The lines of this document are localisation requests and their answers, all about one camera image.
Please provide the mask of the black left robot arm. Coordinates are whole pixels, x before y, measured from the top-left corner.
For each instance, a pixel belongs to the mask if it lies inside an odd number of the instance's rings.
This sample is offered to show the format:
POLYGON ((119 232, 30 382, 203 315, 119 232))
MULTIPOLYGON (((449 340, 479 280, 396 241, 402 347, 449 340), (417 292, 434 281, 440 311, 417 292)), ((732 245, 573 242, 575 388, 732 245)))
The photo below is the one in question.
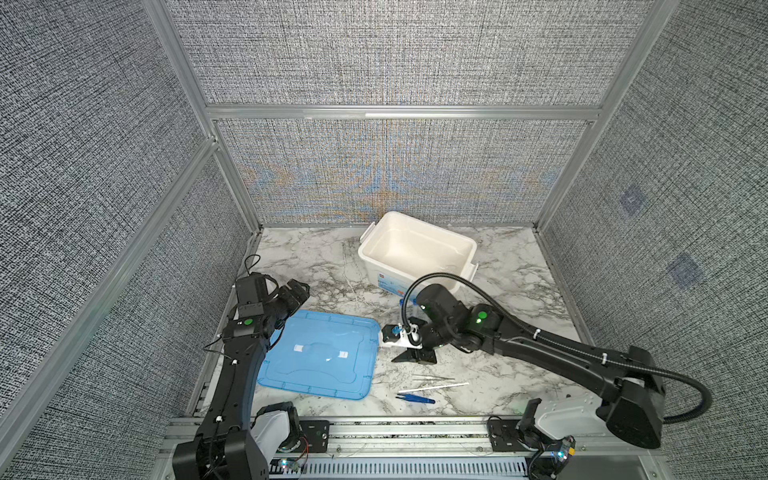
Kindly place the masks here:
POLYGON ((250 273, 235 283, 237 303, 221 333, 223 365, 214 396, 192 440, 177 445, 172 459, 177 479, 266 479, 278 447, 296 434, 291 406, 269 407, 263 435, 253 434, 251 413, 257 377, 272 335, 310 297, 297 280, 250 273))

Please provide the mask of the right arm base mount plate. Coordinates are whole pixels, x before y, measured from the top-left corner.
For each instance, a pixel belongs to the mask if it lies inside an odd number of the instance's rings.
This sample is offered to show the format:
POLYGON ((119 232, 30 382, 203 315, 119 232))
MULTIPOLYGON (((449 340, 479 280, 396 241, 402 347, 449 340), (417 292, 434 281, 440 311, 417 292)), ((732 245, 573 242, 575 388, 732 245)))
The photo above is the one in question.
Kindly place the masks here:
POLYGON ((529 418, 491 415, 486 420, 486 430, 494 452, 536 451, 543 445, 529 418))

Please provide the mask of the blue plastic bin lid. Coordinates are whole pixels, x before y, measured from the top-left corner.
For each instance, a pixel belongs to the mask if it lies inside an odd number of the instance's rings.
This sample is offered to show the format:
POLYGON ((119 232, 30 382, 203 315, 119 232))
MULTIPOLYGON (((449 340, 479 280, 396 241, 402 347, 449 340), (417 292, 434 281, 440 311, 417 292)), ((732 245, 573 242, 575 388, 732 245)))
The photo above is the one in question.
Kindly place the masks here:
POLYGON ((260 386, 312 396, 362 400, 379 349, 373 319, 300 310, 290 317, 261 365, 260 386))

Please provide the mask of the white plastic pipette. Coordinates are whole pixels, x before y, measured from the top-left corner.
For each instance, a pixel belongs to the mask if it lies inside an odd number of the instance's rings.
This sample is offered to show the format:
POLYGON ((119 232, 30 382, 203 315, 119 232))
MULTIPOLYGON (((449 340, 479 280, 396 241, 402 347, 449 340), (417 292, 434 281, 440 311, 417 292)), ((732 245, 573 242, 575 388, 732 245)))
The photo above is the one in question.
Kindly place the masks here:
POLYGON ((416 394, 416 393, 427 392, 427 391, 459 388, 463 386, 468 386, 469 383, 470 382, 459 382, 459 383, 449 383, 449 384, 442 384, 442 385, 431 385, 431 386, 425 386, 425 387, 419 387, 419 388, 400 390, 397 393, 398 394, 416 394))

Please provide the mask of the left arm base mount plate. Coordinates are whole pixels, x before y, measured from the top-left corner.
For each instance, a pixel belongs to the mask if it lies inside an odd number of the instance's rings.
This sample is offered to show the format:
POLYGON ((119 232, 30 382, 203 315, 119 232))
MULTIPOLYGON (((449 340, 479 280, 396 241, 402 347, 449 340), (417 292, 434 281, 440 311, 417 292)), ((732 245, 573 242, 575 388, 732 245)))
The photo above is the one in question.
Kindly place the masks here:
POLYGON ((295 439, 287 439, 278 447, 279 454, 326 453, 331 423, 327 420, 300 420, 295 439))

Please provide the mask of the blue plastic tweezers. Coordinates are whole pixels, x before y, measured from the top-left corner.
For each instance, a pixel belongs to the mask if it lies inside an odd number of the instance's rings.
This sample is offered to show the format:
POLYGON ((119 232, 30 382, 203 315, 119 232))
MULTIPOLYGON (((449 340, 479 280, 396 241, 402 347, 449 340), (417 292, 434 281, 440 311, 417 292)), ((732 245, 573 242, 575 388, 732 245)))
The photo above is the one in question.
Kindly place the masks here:
POLYGON ((419 403, 419 404, 435 404, 436 401, 432 398, 414 395, 410 393, 398 393, 396 395, 396 398, 398 400, 406 401, 409 403, 419 403))

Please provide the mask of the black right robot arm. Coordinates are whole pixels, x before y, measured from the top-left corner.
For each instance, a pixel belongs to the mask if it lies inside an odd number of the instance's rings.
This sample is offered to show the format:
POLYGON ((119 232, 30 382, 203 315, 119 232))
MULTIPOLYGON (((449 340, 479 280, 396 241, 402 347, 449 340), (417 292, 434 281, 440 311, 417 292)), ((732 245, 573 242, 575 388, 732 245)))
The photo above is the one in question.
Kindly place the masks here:
POLYGON ((422 289, 415 304, 427 320, 411 317, 381 330, 385 344, 402 341, 408 349, 397 362, 434 364, 435 350, 445 345, 519 359, 596 394, 595 415, 614 436, 641 448, 661 446, 666 390, 650 371, 648 351, 600 349, 536 329, 493 304, 467 307, 440 284, 422 289))

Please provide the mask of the white plastic storage bin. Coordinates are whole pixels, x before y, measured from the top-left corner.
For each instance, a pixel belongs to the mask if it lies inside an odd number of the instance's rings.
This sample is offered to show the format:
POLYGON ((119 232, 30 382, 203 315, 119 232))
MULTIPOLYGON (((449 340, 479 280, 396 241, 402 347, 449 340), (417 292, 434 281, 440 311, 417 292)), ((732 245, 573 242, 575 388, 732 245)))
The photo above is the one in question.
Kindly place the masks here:
POLYGON ((399 297, 430 273, 473 280, 478 269, 476 252, 475 240, 396 211, 372 223, 358 248, 369 282, 399 297))

